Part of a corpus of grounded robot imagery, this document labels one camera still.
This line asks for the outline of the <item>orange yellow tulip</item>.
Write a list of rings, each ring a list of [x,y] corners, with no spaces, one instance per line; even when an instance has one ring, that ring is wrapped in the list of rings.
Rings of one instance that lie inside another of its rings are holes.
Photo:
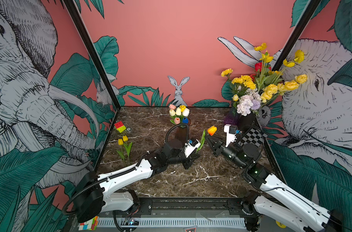
[[[201,140],[200,140],[200,143],[201,143],[201,144],[200,144],[200,146],[197,148],[196,153],[198,153],[199,150],[202,149],[202,147],[203,147],[203,145],[204,145],[204,143],[205,143],[205,137],[206,137],[207,135],[213,136],[213,135],[216,133],[216,131],[217,131],[217,127],[216,127],[216,126],[211,126],[211,127],[208,128],[207,130],[204,130],[204,131],[203,131],[202,138],[201,138]]]

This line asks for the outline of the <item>brown ribbed glass vase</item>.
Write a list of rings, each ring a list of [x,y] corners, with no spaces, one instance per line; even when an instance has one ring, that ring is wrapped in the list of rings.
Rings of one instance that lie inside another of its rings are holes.
[[[175,138],[185,144],[189,140],[189,125],[186,123],[178,124],[176,128]]]

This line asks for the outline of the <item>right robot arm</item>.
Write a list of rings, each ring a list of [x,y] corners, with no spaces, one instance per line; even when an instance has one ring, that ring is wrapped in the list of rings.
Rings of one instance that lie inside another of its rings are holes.
[[[223,156],[244,170],[243,178],[255,188],[242,201],[246,214],[260,214],[283,223],[296,232],[341,232],[344,216],[327,210],[287,186],[274,173],[259,164],[259,148],[240,147],[233,142],[207,135],[206,142],[215,156]]]

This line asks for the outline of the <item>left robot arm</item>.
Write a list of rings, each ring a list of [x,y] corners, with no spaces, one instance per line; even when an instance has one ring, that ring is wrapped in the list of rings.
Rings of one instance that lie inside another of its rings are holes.
[[[195,138],[186,143],[172,139],[163,147],[145,153],[137,163],[128,167],[100,175],[89,172],[76,186],[62,213],[75,215],[82,223],[102,212],[132,210],[134,205],[140,204],[138,197],[129,190],[119,193],[119,189],[160,174],[171,164],[181,164],[188,169],[199,157],[196,151],[200,146],[200,141]]]

